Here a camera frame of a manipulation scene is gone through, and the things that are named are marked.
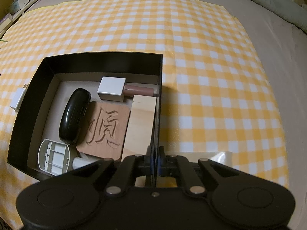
checkered tablecloth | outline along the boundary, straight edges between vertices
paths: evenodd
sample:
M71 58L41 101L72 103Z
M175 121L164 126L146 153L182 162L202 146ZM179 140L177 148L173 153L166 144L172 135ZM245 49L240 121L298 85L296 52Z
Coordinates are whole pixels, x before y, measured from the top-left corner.
M26 13L3 39L0 216L13 228L21 224L16 196L35 180L6 163L16 117L9 104L52 55L163 54L161 144L168 150L232 151L235 168L288 185L273 91L244 28L224 7L197 0L67 2Z

white cylinder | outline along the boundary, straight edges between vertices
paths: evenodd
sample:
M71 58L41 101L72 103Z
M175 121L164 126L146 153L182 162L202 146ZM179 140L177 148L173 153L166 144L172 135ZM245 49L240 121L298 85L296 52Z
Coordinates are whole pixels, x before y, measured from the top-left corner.
M80 157L75 157L73 159L73 169L76 170L76 169L79 169L83 166L86 166L90 163L93 163L95 161L90 161L90 160L86 160L86 159L83 159L83 158L80 158Z

bolt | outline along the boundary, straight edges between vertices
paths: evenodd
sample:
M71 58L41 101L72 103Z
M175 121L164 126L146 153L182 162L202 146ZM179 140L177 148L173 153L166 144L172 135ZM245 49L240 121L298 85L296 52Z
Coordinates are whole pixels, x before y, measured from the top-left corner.
M111 186L111 187L107 187L106 192L108 194L119 194L122 190L120 189L120 187L117 186Z
M192 186L190 187L190 192L193 194L202 194L206 191L206 189L202 186Z
M160 195L159 192L152 192L152 193L151 193L151 196L152 196L152 197L158 197L159 195Z

chinese character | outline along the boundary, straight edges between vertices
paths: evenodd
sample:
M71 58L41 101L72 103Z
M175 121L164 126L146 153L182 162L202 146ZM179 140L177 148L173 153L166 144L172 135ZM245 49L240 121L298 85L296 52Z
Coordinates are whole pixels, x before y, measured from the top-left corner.
M115 139L115 131L119 123L117 115L117 111L108 112L100 108L98 118L92 119L88 122L88 130L92 133L92 136L90 141L87 141L86 143L90 144L95 141L96 143L101 144L105 140L110 147L116 149L117 146L119 146Z

gray bed sheet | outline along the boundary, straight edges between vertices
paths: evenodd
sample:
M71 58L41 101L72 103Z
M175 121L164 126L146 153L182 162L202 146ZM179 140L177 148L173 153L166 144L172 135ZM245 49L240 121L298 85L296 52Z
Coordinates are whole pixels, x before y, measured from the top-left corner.
M39 0L30 10L74 0ZM289 226L307 229L307 35L250 0L201 0L224 6L247 31L263 64L286 136L290 190L296 209Z

